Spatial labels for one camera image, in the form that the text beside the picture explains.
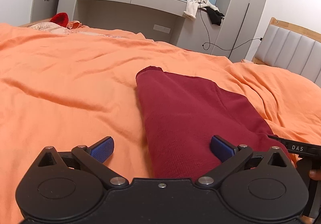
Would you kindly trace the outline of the person's right hand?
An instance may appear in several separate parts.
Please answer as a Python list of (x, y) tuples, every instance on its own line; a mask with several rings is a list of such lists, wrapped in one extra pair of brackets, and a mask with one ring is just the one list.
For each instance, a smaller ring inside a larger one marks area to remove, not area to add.
[(309, 177), (313, 180), (320, 181), (321, 180), (321, 169), (319, 170), (310, 170)]

